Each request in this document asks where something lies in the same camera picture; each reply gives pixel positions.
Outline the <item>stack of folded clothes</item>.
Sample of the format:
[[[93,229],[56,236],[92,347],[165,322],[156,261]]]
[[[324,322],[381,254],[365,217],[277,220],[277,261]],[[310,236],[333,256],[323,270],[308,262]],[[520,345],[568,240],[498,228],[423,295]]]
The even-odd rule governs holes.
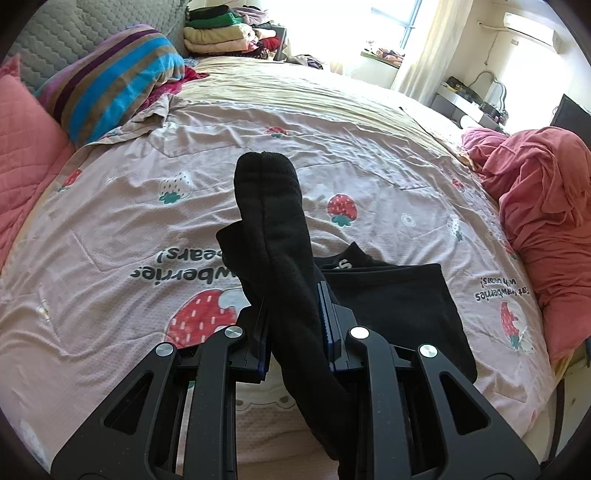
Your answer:
[[[191,1],[185,8],[182,39],[187,53],[195,57],[287,59],[287,29],[254,4]]]

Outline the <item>white air conditioner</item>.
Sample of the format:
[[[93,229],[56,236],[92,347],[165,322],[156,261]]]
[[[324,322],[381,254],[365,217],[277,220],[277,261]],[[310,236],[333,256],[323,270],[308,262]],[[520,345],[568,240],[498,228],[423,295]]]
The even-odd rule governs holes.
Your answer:
[[[511,12],[504,14],[503,24],[506,29],[541,42],[551,47],[556,53],[562,52],[562,40],[559,34],[547,25]]]

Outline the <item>pink crumpled clothes pile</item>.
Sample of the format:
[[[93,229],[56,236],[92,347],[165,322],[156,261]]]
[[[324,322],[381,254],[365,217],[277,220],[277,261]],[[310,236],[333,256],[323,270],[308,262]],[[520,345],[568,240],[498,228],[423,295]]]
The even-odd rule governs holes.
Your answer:
[[[538,299],[551,362],[590,336],[590,150],[560,127],[466,132],[462,147]]]

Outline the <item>black shirt with orange sleeve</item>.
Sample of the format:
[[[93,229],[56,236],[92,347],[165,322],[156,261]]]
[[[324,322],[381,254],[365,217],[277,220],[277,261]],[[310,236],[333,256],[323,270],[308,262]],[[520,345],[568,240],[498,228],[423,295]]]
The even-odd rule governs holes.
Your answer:
[[[359,428],[346,426],[355,393],[335,379],[322,347],[318,282],[363,326],[389,343],[412,350],[431,344],[470,381],[476,362],[438,264],[411,267],[377,261],[356,245],[342,258],[317,259],[304,217],[294,165],[276,153],[246,153],[235,168],[235,200],[242,219],[217,232],[226,267],[242,283],[246,316],[262,318],[267,344],[280,365],[283,383],[328,456],[339,478],[355,476],[353,451]]]

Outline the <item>striped colourful pillow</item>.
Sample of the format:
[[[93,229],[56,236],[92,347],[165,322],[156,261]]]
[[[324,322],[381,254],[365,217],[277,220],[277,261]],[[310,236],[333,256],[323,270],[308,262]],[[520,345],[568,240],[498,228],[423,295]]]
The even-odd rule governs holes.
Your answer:
[[[184,76],[184,60],[167,37],[139,24],[53,75],[35,96],[82,146],[126,123],[154,89]]]

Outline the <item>pink quilted blanket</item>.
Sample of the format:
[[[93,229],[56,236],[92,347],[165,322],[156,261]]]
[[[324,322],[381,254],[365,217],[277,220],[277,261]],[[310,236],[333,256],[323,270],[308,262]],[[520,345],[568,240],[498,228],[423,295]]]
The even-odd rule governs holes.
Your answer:
[[[1,261],[74,146],[20,78],[20,56],[1,65]]]

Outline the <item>grey quilted headboard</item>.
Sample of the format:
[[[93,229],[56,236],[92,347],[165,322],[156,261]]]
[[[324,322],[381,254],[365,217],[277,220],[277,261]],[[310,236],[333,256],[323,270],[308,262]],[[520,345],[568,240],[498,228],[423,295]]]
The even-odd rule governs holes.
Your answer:
[[[20,78],[34,92],[54,74],[91,53],[112,35],[147,24],[185,53],[185,1],[47,1],[32,15],[8,51],[20,56]]]

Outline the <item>white side table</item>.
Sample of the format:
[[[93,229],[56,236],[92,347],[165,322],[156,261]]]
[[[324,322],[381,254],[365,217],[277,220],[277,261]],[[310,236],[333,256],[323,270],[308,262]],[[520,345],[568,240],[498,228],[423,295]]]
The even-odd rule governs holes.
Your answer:
[[[430,108],[462,129],[476,126],[503,130],[499,112],[454,76],[441,82]]]

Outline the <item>pink strawberry print bedsheet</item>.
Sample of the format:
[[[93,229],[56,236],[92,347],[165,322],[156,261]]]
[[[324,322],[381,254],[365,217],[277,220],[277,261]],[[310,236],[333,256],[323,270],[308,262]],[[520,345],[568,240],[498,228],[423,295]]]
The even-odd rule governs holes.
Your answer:
[[[351,244],[442,267],[477,388],[519,435],[556,385],[543,321],[497,208],[458,160],[461,131],[394,91],[310,68],[200,62],[164,96],[70,155],[1,273],[1,408],[48,469],[150,349],[190,345],[245,306],[215,233],[238,218],[235,162],[297,169],[315,255]]]

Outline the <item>white curtain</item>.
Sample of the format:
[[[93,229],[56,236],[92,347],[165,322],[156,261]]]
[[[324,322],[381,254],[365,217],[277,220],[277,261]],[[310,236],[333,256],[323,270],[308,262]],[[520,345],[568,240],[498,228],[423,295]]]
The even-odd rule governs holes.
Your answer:
[[[473,0],[423,1],[392,89],[429,105],[460,43]]]

